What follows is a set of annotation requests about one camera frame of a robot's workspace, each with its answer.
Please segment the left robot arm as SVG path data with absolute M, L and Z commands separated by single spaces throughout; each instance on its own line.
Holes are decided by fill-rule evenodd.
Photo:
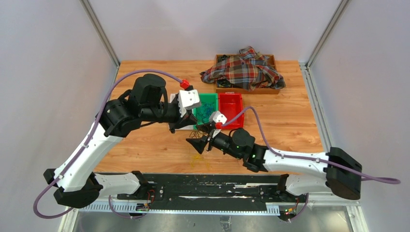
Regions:
M 131 89 L 107 101 L 96 115 L 89 132 L 76 150 L 58 168 L 47 169 L 44 178 L 56 187 L 56 202 L 83 208 L 103 196 L 132 195 L 144 199 L 150 192 L 141 172 L 96 174 L 105 155 L 132 131 L 155 123 L 166 123 L 171 133 L 194 125 L 192 111 L 201 105 L 200 96 L 187 80 L 178 81 L 181 90 L 168 99 L 163 73 L 149 71 L 138 77 Z

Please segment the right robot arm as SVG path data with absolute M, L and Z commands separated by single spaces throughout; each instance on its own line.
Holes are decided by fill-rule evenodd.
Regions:
M 216 148 L 238 160 L 253 172 L 280 171 L 277 197 L 287 202 L 306 193 L 331 192 L 347 199 L 361 197 L 362 165 L 338 147 L 328 152 L 300 153 L 269 149 L 255 143 L 255 138 L 239 128 L 231 134 L 223 132 L 186 139 L 198 153 Z

